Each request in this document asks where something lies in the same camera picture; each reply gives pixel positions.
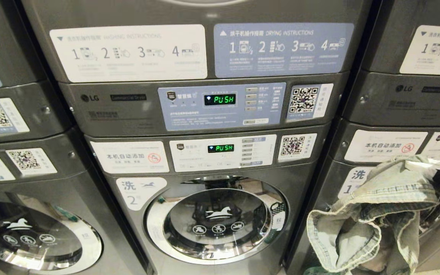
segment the cloth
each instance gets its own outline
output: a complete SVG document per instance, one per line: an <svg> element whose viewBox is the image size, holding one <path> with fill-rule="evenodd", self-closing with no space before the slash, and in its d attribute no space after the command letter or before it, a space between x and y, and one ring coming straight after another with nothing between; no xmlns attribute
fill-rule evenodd
<svg viewBox="0 0 440 275"><path fill-rule="evenodd" d="M307 233L327 271L358 267L384 275L413 274L419 259L419 211L439 204L430 181L405 167L426 157L396 157L373 169L365 183L329 212L313 210Z"/></svg>

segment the button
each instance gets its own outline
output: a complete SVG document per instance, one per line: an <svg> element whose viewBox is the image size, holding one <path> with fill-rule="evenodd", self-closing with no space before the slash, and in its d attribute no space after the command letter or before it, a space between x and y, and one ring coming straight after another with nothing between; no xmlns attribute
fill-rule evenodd
<svg viewBox="0 0 440 275"><path fill-rule="evenodd" d="M246 88L246 92L258 92L259 88L258 87L247 87Z"/></svg>

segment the washer door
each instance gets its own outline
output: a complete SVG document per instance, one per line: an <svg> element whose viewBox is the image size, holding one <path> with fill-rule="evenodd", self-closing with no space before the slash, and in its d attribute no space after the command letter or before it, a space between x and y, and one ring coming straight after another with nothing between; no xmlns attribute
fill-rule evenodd
<svg viewBox="0 0 440 275"><path fill-rule="evenodd" d="M74 214L37 199L0 193L0 260L42 275L65 275L98 261L98 233Z"/></svg>
<svg viewBox="0 0 440 275"><path fill-rule="evenodd" d="M267 247L283 229L286 203L267 183L215 176L182 183L152 202L146 223L166 254L195 264L244 259Z"/></svg>

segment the washing machine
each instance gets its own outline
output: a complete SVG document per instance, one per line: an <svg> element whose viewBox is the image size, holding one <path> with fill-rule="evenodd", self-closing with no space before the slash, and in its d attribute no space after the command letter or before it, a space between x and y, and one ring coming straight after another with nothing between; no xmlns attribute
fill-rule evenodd
<svg viewBox="0 0 440 275"><path fill-rule="evenodd" d="M80 137L0 143L0 273L146 274Z"/></svg>

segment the gray metal casing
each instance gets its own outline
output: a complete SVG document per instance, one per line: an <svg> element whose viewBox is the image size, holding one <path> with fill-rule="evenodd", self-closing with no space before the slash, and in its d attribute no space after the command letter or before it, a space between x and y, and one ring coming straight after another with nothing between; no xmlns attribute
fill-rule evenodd
<svg viewBox="0 0 440 275"><path fill-rule="evenodd" d="M0 0L0 80L3 87L46 78L13 0Z"/></svg>
<svg viewBox="0 0 440 275"><path fill-rule="evenodd" d="M370 1L247 0L234 5L177 5L161 0L24 0L23 5L59 82L70 80L61 66L49 31L95 26L202 24L205 27L208 79L215 77L213 28L217 23L353 23L354 32L341 71L351 68L366 22Z"/></svg>
<svg viewBox="0 0 440 275"><path fill-rule="evenodd" d="M440 126L440 76L361 70L343 117L374 126Z"/></svg>
<svg viewBox="0 0 440 275"><path fill-rule="evenodd" d="M152 136L168 134L208 134L211 132L239 132L274 128L300 127L306 125L323 124L329 122L335 115L339 97L344 91L347 73L323 74L290 77L264 77L262 79L242 78L225 80L201 80L201 81L167 81L167 82L144 82L144 83L99 83L99 84L63 84L61 90L73 108L79 127L85 134L96 137L105 136ZM248 126L237 128L202 129L187 131L167 131L164 117L161 111L159 87L188 87L206 85L231 85L249 83L286 82L286 91L281 110L279 124ZM324 117L286 121L288 104L290 103L291 87L300 84L323 84L334 83L327 110ZM112 101L113 94L145 94L145 101ZM84 101L82 95L90 100ZM117 113L117 118L103 118L101 120L91 118L89 112Z"/></svg>
<svg viewBox="0 0 440 275"><path fill-rule="evenodd" d="M383 1L362 68L399 73L414 33L421 25L440 26L440 0Z"/></svg>
<svg viewBox="0 0 440 275"><path fill-rule="evenodd" d="M356 124L349 122L345 119L337 118L335 120L337 123L337 132L335 133L334 139L330 146L329 155L337 162L345 162L348 164L362 164L362 165L377 165L379 162L351 162L349 160L345 160L344 156L346 155L347 149L351 144L351 141L354 137L354 133L356 130L365 130L365 131L389 131L389 132L427 132L427 136L424 139L422 146L417 150L416 154L420 154L423 151L423 148L431 139L434 132L440 132L440 127L383 127L383 126L366 126L361 124Z"/></svg>
<svg viewBox="0 0 440 275"><path fill-rule="evenodd" d="M0 134L0 142L44 138L71 127L70 119L48 81L0 88L2 98L13 101L30 132Z"/></svg>

